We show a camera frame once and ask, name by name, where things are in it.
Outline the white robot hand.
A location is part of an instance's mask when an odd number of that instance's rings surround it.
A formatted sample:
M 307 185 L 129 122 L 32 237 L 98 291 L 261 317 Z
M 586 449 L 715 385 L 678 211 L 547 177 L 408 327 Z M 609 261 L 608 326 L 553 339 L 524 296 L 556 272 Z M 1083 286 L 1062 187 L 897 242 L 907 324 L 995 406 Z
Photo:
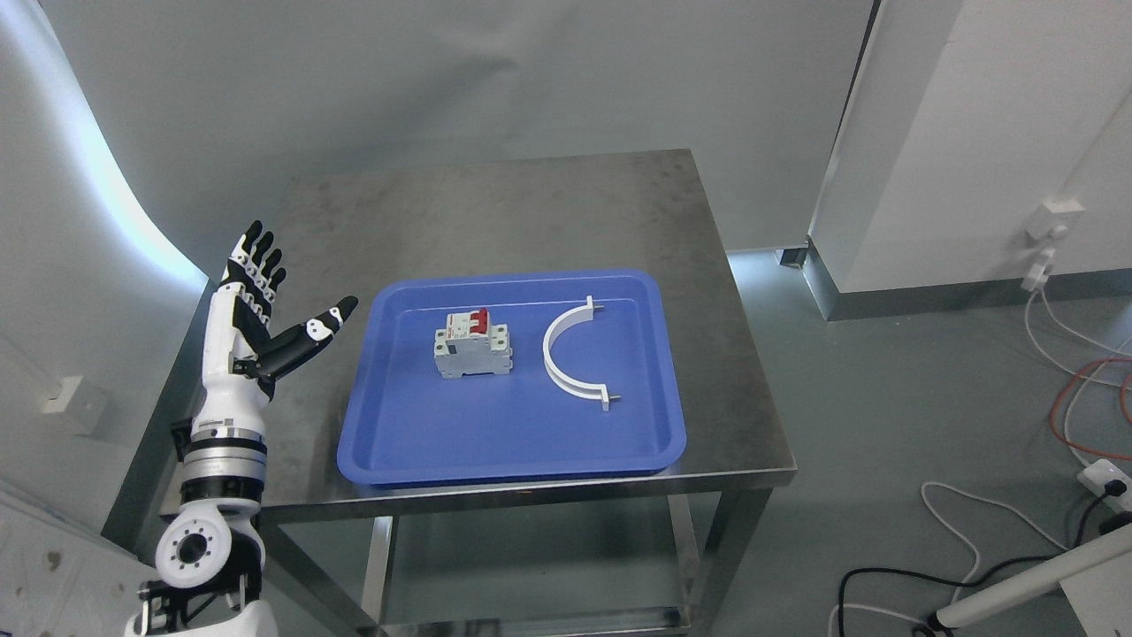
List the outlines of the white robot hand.
M 203 336 L 205 395 L 195 415 L 198 424 L 264 422 L 261 411 L 267 406 L 267 396 L 255 380 L 232 371 L 237 358 L 252 354 L 243 333 L 234 324 L 237 307 L 246 305 L 239 285 L 251 285 L 252 301 L 261 302 L 261 320 L 271 321 L 278 287 L 288 277 L 286 267 L 278 267 L 280 249 L 271 249 L 274 234 L 263 233 L 263 223 L 254 221 L 243 231 L 224 265 L 222 286 L 211 295 L 209 318 Z M 323 313 L 278 332 L 257 351 L 257 379 L 275 382 L 316 358 L 342 330 L 358 303 L 355 295 L 345 295 Z

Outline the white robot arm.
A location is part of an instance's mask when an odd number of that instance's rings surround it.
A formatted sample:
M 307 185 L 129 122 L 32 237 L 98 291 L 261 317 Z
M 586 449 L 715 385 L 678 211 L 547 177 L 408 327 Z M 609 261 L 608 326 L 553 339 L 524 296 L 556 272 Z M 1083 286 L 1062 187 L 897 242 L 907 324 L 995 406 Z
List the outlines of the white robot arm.
M 180 507 L 155 549 L 157 579 L 126 636 L 275 636 L 263 597 L 266 548 L 256 528 L 266 481 L 264 408 L 276 384 L 319 354 L 355 310 L 354 295 L 271 334 L 288 275 L 260 221 L 240 235 L 211 295 L 203 335 L 203 406 L 175 434 Z

